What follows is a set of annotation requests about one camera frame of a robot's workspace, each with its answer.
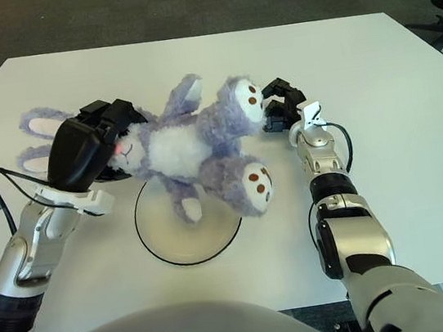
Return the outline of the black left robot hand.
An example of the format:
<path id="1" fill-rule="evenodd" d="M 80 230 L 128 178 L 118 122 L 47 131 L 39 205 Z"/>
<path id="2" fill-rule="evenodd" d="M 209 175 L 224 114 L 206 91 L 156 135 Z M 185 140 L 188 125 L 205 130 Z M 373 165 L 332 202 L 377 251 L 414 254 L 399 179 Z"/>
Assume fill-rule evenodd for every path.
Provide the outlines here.
<path id="1" fill-rule="evenodd" d="M 147 118 L 129 101 L 94 101 L 57 129 L 48 159 L 47 181 L 59 191 L 85 192 L 93 182 L 130 177 L 108 165 L 116 140 L 134 123 Z"/>

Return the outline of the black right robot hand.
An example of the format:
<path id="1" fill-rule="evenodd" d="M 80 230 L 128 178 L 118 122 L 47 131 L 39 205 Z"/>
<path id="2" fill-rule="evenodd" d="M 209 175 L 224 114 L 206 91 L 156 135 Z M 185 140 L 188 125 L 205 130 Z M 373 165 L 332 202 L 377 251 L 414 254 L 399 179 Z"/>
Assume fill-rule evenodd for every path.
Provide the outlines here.
<path id="1" fill-rule="evenodd" d="M 303 103 L 306 98 L 302 91 L 292 87 L 289 82 L 277 78 L 263 88 L 262 95 L 265 100 L 273 96 L 283 98 L 283 101 L 272 99 L 265 107 L 264 132 L 287 131 L 301 118 L 298 104 Z"/>

